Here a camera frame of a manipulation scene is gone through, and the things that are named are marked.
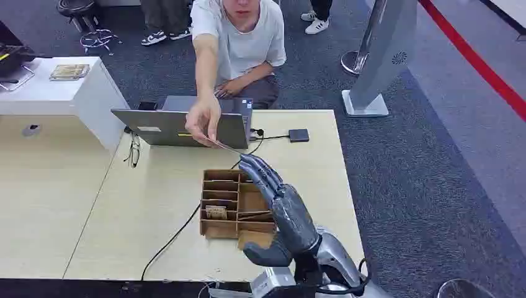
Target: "man's left hand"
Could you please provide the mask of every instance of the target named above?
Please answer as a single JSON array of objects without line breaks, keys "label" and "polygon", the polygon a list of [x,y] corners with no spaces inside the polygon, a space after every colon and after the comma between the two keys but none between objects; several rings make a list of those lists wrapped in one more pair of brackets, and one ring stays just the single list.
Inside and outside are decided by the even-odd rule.
[{"label": "man's left hand", "polygon": [[230,96],[235,96],[241,92],[248,84],[245,82],[245,79],[240,76],[230,81],[226,81],[223,84],[219,85],[216,90],[217,98],[227,98]]}]

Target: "cardboard compartment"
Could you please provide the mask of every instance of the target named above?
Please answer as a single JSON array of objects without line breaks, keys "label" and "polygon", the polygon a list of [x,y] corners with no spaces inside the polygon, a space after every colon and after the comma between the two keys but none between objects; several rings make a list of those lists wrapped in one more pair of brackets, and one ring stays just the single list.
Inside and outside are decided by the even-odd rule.
[{"label": "cardboard compartment", "polygon": [[201,200],[201,209],[206,209],[208,205],[212,206],[225,206],[226,210],[236,211],[238,210],[238,203],[236,201],[229,200]]},{"label": "cardboard compartment", "polygon": [[[235,222],[236,221],[236,215],[237,215],[237,212],[236,211],[226,211],[226,220],[230,220],[230,221],[233,221]],[[205,209],[201,209],[201,218],[202,219],[209,219],[207,217],[207,211]]]},{"label": "cardboard compartment", "polygon": [[249,242],[257,243],[261,248],[267,249],[272,244],[274,234],[240,230],[238,239],[238,248],[240,250],[243,250],[245,244]]},{"label": "cardboard compartment", "polygon": [[232,191],[207,191],[203,190],[203,200],[228,200],[237,201],[238,193]]},{"label": "cardboard compartment", "polygon": [[239,182],[239,171],[225,169],[208,169],[205,171],[204,181]]},{"label": "cardboard compartment", "polygon": [[238,222],[238,230],[274,234],[273,222]]},{"label": "cardboard compartment", "polygon": [[201,235],[207,238],[231,238],[238,237],[235,221],[227,220],[201,220]]},{"label": "cardboard compartment", "polygon": [[253,183],[252,179],[245,173],[241,173],[239,177],[240,177],[239,182],[241,183]]},{"label": "cardboard compartment", "polygon": [[239,213],[267,211],[268,209],[267,203],[256,185],[252,183],[239,184]]},{"label": "cardboard compartment", "polygon": [[205,191],[238,191],[239,183],[233,181],[205,181],[203,190]]},{"label": "cardboard compartment", "polygon": [[[224,210],[213,208],[226,207]],[[200,233],[207,238],[238,238],[238,247],[247,242],[269,245],[275,224],[267,203],[250,177],[238,169],[208,169],[203,175]]]}]

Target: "eyeglasses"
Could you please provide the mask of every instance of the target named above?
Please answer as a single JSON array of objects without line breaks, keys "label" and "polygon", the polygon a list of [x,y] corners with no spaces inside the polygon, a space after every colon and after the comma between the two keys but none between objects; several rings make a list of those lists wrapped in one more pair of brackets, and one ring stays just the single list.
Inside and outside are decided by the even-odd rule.
[{"label": "eyeglasses", "polygon": [[130,151],[128,152],[128,157],[125,160],[131,166],[135,168],[139,162],[139,157],[141,156],[141,139],[135,132],[131,132],[131,144]]}]

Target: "black power adapter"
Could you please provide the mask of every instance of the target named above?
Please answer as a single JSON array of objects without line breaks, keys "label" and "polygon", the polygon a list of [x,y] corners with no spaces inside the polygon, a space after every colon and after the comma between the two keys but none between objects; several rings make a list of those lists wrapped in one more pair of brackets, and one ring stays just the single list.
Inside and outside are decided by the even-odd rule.
[{"label": "black power adapter", "polygon": [[288,130],[288,137],[291,143],[308,142],[309,131],[307,129],[290,129]]}]

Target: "white t-shirt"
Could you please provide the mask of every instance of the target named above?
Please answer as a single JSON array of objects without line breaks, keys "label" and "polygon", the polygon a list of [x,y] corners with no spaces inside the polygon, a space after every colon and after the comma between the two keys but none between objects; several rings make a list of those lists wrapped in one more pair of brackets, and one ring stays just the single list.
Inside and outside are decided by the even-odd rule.
[{"label": "white t-shirt", "polygon": [[218,38],[217,84],[235,79],[263,62],[281,66],[285,54],[283,14],[273,0],[261,0],[254,30],[242,33],[230,22],[221,0],[195,0],[192,37],[212,34]]}]

